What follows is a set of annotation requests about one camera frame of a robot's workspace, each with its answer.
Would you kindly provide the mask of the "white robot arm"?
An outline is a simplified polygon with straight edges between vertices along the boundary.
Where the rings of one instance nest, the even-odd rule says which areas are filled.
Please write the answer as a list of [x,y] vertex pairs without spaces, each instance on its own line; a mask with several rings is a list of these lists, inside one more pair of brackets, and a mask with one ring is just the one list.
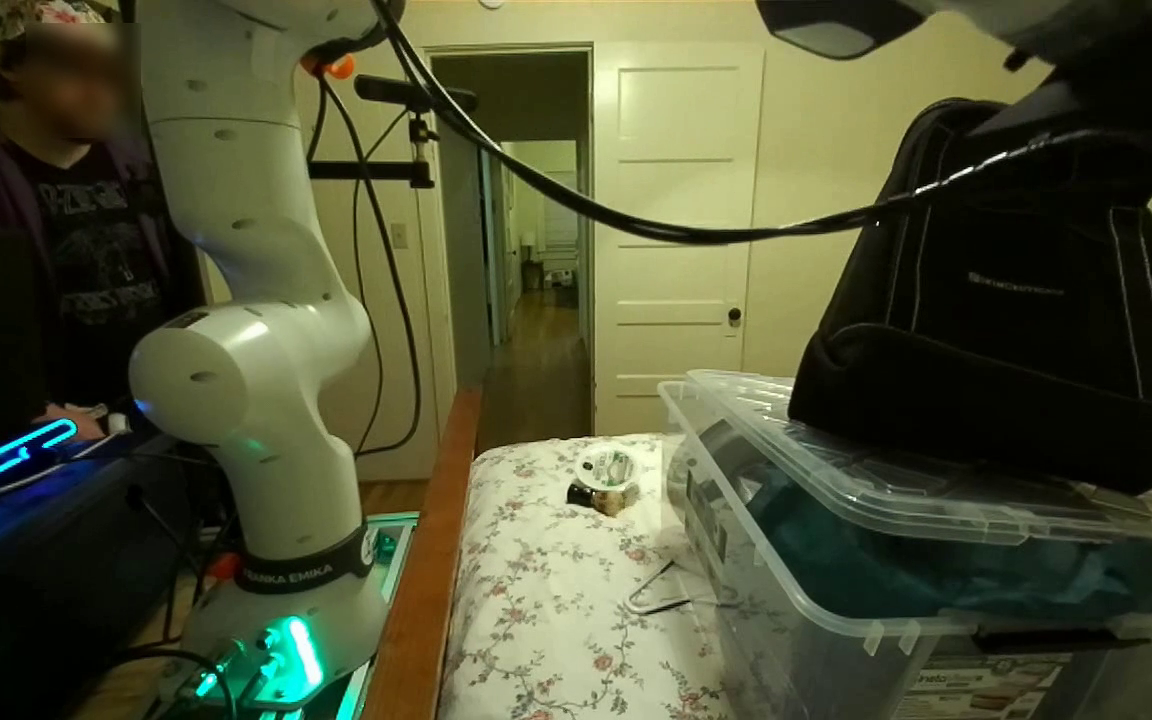
[[[978,157],[849,221],[890,227],[934,206],[1021,206],[1057,170],[1098,170],[1061,205],[1139,205],[1152,191],[1152,0],[754,0],[758,23],[812,54],[858,61],[934,12],[960,12],[1053,74],[978,127]],[[366,343],[366,312],[322,243],[292,68],[395,41],[395,0],[145,0],[138,85],[176,233],[231,286],[146,331],[132,395],[156,429],[210,448],[247,544],[264,559],[321,548],[298,525],[346,485],[352,458],[317,408]],[[1090,283],[1152,318],[1152,267]],[[808,343],[786,416],[890,452],[1057,470],[1111,490],[1152,487],[1152,341],[1127,336],[1130,376],[1107,384],[1064,351],[916,336],[842,318]]]

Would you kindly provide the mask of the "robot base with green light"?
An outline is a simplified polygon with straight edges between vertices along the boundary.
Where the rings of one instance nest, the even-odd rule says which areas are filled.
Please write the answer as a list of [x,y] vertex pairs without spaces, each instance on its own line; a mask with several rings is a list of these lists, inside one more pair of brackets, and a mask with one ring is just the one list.
[[146,720],[363,720],[414,512],[363,525],[363,571],[298,604],[220,588],[189,623]]

